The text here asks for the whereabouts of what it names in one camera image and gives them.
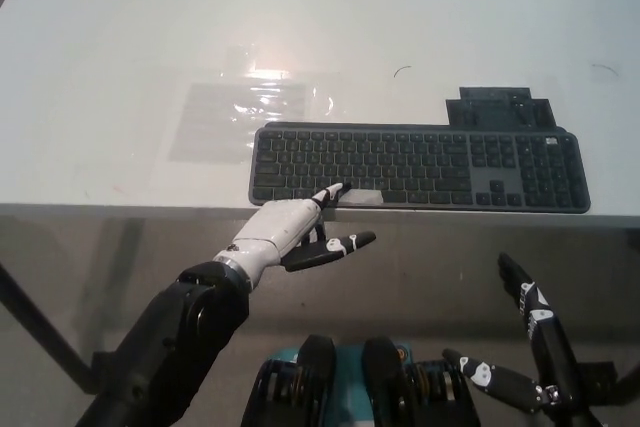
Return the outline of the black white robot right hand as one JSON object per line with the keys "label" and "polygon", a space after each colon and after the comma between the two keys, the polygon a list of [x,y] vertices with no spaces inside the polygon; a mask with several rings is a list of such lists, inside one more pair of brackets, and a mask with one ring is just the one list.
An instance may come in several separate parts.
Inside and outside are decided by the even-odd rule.
{"label": "black white robot right hand", "polygon": [[538,378],[526,377],[453,349],[443,358],[484,394],[526,414],[544,413],[556,426],[599,426],[586,384],[558,315],[539,285],[509,255],[498,257],[504,289],[519,309]]}

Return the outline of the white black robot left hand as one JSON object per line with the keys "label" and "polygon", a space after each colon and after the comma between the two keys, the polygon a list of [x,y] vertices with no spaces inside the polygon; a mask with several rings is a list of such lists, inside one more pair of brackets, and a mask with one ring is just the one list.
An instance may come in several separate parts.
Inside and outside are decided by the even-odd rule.
{"label": "white black robot left hand", "polygon": [[329,237],[323,211],[348,192],[336,183],[305,199],[266,202],[215,257],[239,273],[254,290],[267,268],[298,272],[338,261],[376,240],[371,231]]}

